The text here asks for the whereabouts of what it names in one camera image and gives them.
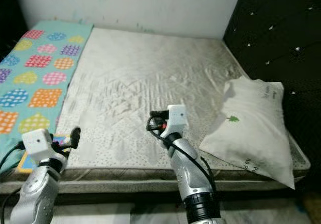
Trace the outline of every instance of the white mattress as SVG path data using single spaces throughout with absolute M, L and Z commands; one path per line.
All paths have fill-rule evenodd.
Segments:
M 145 131 L 149 111 L 185 104 L 189 125 L 184 137 L 198 150 L 221 107 L 225 81 L 239 77 L 241 72 L 218 40 L 94 28 L 58 122 L 59 134 L 69 133 L 74 126 L 82 129 L 79 147 L 70 154 L 61 191 L 177 188 L 165 149 Z M 298 180 L 310 163 L 294 140 L 291 151 Z M 219 190 L 267 189 L 269 184 L 272 189 L 284 187 L 199 153 L 214 170 Z

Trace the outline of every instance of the white pillow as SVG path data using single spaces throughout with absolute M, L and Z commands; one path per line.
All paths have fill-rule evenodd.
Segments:
M 200 149 L 294 189 L 283 92 L 280 82 L 245 77 L 226 82 L 223 109 Z

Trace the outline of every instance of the colorful blanket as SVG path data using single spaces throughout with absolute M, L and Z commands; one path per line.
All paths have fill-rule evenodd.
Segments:
M 92 25 L 41 21 L 0 62 L 0 160 L 21 134 L 56 123 Z M 0 173 L 16 166 L 15 150 Z

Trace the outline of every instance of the black upholstered panel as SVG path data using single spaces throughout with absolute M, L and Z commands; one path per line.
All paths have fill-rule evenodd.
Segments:
M 321 0 L 238 0 L 224 41 L 252 79 L 283 83 L 285 124 L 320 174 Z

